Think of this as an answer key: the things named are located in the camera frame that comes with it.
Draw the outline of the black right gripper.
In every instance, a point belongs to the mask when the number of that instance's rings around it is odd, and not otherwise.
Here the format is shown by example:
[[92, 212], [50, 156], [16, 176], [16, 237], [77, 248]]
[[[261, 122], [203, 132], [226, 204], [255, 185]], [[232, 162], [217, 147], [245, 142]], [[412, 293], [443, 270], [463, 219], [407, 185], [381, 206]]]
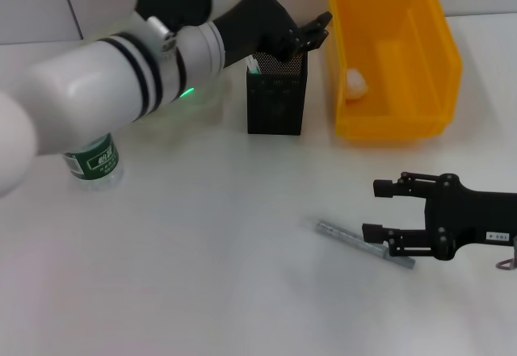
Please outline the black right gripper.
[[435, 257], [452, 260], [466, 245], [511, 247], [516, 238], [516, 194], [474, 191], [457, 175], [402, 172], [396, 181], [376, 179], [378, 198], [427, 198], [424, 229], [385, 228], [363, 224], [364, 241], [388, 244], [392, 257]]

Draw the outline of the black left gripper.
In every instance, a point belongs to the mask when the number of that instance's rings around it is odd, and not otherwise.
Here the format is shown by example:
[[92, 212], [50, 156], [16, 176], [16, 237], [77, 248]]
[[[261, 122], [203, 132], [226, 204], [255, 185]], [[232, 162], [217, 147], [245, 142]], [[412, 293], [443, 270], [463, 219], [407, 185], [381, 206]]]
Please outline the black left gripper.
[[329, 32], [333, 15], [327, 11], [302, 27], [276, 0], [242, 0], [231, 11], [214, 20], [230, 66], [256, 52], [278, 61], [290, 61], [319, 49]]

